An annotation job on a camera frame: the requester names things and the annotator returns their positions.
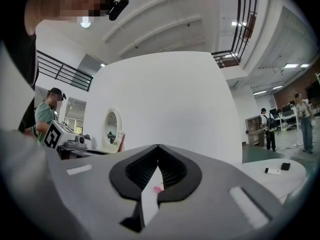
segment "white partition wall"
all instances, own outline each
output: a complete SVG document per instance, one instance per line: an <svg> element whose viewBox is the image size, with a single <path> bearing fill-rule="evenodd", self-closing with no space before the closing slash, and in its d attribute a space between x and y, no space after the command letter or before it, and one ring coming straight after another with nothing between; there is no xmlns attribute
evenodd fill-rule
<svg viewBox="0 0 320 240"><path fill-rule="evenodd" d="M167 144L232 164L242 162L235 103L210 53L155 53L100 69L84 115L84 129L98 149L110 108L121 116L126 150Z"/></svg>

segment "floor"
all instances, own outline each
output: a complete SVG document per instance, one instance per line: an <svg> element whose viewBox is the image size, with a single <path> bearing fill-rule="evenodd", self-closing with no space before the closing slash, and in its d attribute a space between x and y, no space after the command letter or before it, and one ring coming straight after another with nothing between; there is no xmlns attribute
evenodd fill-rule
<svg viewBox="0 0 320 240"><path fill-rule="evenodd" d="M299 196L304 186L307 185L312 176L320 165L320 117L315 119L315 127L313 129L313 154L303 152L303 140L301 130L296 128L275 134L275 150L272 152L266 147L245 145L242 148L242 162L250 163L261 160L286 158L294 160L305 167L306 180L304 184L287 196L283 205L289 205L296 197Z"/></svg>

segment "person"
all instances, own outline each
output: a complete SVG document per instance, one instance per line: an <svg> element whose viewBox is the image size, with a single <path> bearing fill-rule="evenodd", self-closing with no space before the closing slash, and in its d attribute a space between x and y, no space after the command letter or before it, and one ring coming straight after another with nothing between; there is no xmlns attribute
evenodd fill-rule
<svg viewBox="0 0 320 240"><path fill-rule="evenodd" d="M267 121L269 118L274 118L271 113L267 113L265 108L261 109L262 114L262 126L265 128L265 136L266 136L266 149L270 150L270 146L273 152L276 152L276 140L275 140L275 133L268 131Z"/></svg>
<svg viewBox="0 0 320 240"><path fill-rule="evenodd" d="M39 75L36 49L36 27L43 20L71 20L100 10L106 0L14 0L14 12L4 9L2 18L8 24L2 28L5 47L18 71L35 90ZM9 5L2 0L2 8ZM29 104L19 125L19 131L34 136L34 100Z"/></svg>
<svg viewBox="0 0 320 240"><path fill-rule="evenodd" d="M35 130L40 143L44 140L52 120L57 121L55 114L58 103L66 99L66 95L58 88L48 91L45 100L35 110Z"/></svg>
<svg viewBox="0 0 320 240"><path fill-rule="evenodd" d="M311 120L314 116L307 102L301 99L301 94L296 93L294 95L296 102L296 112L300 120L302 138L303 138L303 152L312 154L313 143L312 143L312 124Z"/></svg>

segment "black metal railing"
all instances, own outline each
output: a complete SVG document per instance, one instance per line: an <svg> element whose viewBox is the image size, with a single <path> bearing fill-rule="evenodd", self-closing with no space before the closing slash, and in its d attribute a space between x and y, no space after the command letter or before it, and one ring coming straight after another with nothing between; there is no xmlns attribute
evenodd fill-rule
<svg viewBox="0 0 320 240"><path fill-rule="evenodd" d="M89 91L92 75L76 69L62 61L53 58L42 51L36 50L39 72L66 84Z"/></svg>
<svg viewBox="0 0 320 240"><path fill-rule="evenodd" d="M212 52L220 68L239 65L254 30L257 0L238 0L237 17L230 50Z"/></svg>

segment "black cap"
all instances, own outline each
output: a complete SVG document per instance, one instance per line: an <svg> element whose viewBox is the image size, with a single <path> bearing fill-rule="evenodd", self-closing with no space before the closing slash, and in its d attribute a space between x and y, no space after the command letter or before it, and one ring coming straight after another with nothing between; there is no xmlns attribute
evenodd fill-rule
<svg viewBox="0 0 320 240"><path fill-rule="evenodd" d="M54 93L54 94L59 94L62 98L62 100L65 100L67 97L64 94L64 92L62 90L60 90L59 88L55 88L53 87L51 90L49 90L49 93Z"/></svg>

